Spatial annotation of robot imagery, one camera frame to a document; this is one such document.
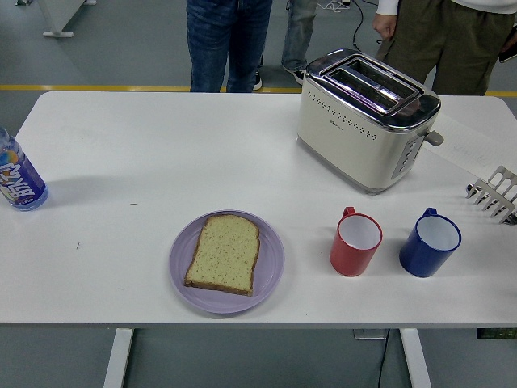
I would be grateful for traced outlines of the person's right hand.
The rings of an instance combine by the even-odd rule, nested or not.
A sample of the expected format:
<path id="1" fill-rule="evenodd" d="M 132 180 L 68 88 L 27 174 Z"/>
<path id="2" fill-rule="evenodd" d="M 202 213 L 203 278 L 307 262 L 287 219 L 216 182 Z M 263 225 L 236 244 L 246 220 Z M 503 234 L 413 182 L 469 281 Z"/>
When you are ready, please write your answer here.
<path id="1" fill-rule="evenodd" d="M 372 20 L 372 28 L 380 35 L 382 40 L 391 40 L 397 26 L 396 15 L 383 15 L 376 13 Z"/>

